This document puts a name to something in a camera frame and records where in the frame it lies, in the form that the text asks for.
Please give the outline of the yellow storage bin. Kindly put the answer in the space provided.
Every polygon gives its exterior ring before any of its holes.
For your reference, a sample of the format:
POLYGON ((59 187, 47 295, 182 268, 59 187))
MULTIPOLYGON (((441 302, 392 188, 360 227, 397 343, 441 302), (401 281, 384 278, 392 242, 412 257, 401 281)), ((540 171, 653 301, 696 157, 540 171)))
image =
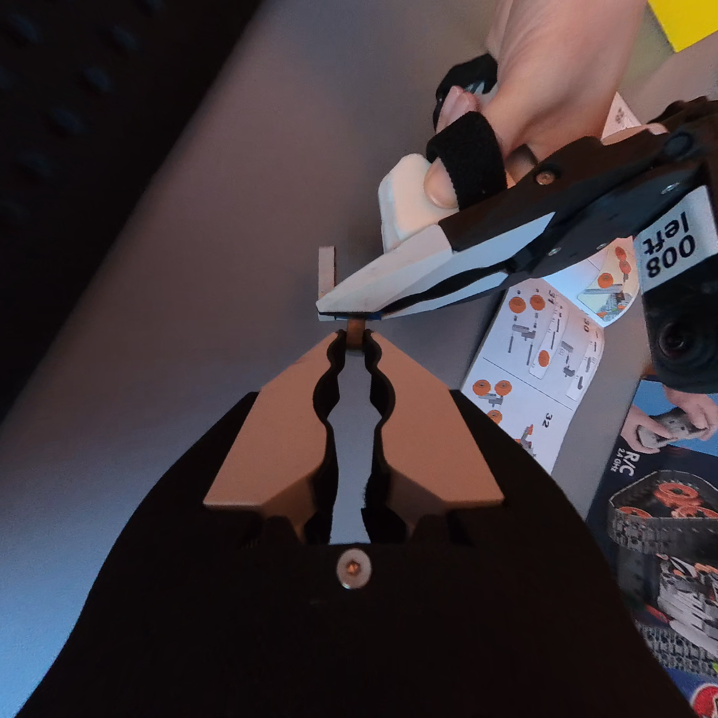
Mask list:
POLYGON ((648 3, 675 52, 687 49, 717 31, 717 1, 648 3))

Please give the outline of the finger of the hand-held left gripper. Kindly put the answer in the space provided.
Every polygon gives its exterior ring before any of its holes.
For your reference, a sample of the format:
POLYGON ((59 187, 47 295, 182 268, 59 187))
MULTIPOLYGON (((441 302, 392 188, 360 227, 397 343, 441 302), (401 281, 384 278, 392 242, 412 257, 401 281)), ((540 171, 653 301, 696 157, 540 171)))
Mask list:
POLYGON ((387 307, 386 319, 404 317, 411 314, 429 312, 444 306, 459 303, 465 300, 471 300, 477 295, 492 292, 499 287, 508 277, 504 271, 498 271, 463 286, 459 289, 449 291, 442 296, 429 296, 435 294, 439 290, 439 286, 432 288, 432 291, 415 294, 410 297, 403 298, 396 303, 396 307, 387 307))
POLYGON ((355 272, 317 301, 321 314, 379 313, 403 298, 432 291, 442 296, 489 274, 538 237, 553 213, 530 221, 463 251, 454 251, 438 224, 407 238, 392 251, 355 272))

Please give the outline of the small white paper sheet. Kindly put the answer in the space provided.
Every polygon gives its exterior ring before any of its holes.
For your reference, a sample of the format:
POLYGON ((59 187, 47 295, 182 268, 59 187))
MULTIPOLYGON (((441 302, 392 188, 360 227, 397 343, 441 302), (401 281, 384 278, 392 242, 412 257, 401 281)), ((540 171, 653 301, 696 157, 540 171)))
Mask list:
POLYGON ((642 131, 660 135, 669 130, 662 123, 641 124, 621 95, 616 93, 605 123, 601 138, 602 144, 604 146, 616 144, 642 131))

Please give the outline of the person's left hand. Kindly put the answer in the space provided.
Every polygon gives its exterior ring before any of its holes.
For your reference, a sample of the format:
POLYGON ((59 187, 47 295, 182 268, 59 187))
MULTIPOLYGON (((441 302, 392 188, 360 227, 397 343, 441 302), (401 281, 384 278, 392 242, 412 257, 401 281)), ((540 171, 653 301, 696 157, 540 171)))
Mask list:
POLYGON ((517 181, 565 145, 601 138, 646 1, 499 1, 487 38, 497 81, 482 100, 467 62, 436 92, 436 132, 469 112, 488 121, 517 181))

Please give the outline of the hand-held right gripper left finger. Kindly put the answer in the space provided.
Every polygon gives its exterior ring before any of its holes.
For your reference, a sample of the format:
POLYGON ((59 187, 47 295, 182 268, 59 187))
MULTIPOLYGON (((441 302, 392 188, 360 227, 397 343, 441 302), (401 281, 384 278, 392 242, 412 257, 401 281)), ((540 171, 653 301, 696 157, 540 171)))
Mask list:
POLYGON ((334 332, 258 393, 203 503, 215 510, 249 510, 287 518, 301 541, 319 510, 312 480, 327 452, 328 430, 314 391, 331 368, 334 332))

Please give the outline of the black studded floor mat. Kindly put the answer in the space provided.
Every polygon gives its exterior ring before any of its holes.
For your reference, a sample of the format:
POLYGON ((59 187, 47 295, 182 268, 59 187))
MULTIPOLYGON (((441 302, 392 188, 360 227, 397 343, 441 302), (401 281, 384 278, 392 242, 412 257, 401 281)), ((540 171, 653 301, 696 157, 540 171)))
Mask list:
POLYGON ((1 417, 259 1, 1 2, 1 417))

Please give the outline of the grey desk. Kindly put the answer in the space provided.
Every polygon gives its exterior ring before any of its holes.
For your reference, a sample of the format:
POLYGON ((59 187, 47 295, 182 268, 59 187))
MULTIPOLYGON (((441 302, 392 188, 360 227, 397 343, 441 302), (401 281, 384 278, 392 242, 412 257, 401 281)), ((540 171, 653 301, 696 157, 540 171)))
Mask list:
POLYGON ((277 4, 232 58, 7 429, 1 716, 693 717, 584 521, 508 457, 478 530, 271 540, 202 507, 242 395, 319 337, 312 250, 426 126, 453 1, 277 4))

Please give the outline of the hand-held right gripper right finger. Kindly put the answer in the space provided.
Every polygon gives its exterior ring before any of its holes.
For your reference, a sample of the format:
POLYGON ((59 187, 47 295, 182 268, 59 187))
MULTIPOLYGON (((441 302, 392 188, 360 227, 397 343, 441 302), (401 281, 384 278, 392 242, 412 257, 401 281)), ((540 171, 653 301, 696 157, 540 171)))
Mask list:
POLYGON ((403 543, 424 516, 504 501, 448 386, 377 332, 363 336, 380 414, 362 517, 372 543, 403 543))

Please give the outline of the grey beam with blue pins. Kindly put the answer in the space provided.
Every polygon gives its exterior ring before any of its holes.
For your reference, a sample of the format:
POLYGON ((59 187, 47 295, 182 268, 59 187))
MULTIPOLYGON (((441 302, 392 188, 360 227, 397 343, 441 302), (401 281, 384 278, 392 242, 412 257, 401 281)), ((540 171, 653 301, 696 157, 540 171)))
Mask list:
MULTIPOLYGON (((318 259, 318 299, 333 291, 336 286, 336 247, 320 246, 318 259)), ((366 319, 369 321, 380 321, 379 313, 346 313, 321 314, 317 313, 320 322, 343 321, 348 319, 366 319)))

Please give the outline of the open instruction booklet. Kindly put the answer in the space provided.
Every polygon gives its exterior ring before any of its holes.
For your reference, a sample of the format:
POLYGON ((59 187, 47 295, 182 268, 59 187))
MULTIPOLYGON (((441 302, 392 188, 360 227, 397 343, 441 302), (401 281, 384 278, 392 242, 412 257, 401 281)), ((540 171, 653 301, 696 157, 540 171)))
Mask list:
POLYGON ((604 329, 639 295, 633 238, 510 288, 462 393, 551 472, 595 376, 604 329))

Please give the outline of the robot kit box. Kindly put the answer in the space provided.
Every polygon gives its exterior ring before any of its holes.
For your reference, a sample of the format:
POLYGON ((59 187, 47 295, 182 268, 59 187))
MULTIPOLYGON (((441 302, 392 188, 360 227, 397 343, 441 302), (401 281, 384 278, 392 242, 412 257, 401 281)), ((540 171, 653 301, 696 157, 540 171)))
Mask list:
POLYGON ((717 395, 638 385, 588 514, 633 623, 717 716, 717 395))

